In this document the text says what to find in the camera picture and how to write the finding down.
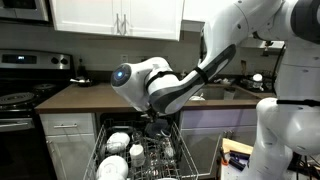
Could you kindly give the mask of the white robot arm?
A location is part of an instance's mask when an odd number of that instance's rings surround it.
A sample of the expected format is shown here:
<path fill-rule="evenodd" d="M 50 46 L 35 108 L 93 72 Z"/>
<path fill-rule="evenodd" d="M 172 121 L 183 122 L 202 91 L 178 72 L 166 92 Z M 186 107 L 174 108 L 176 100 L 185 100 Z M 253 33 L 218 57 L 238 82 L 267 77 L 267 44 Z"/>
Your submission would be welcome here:
<path fill-rule="evenodd" d="M 319 18 L 320 0 L 217 0 L 202 28 L 204 59 L 184 78 L 152 57 L 119 65 L 111 86 L 151 118 L 173 114 L 233 63 L 249 36 L 283 42 L 275 94 L 256 105 L 256 140 L 239 180 L 284 180 L 295 154 L 320 154 Z"/>

